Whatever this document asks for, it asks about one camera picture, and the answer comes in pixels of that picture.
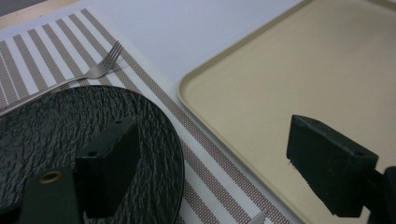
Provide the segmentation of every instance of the tray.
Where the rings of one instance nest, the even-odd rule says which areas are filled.
[[[394,3],[305,1],[184,76],[181,103],[293,213],[333,216],[286,158],[291,115],[318,119],[396,164]]]

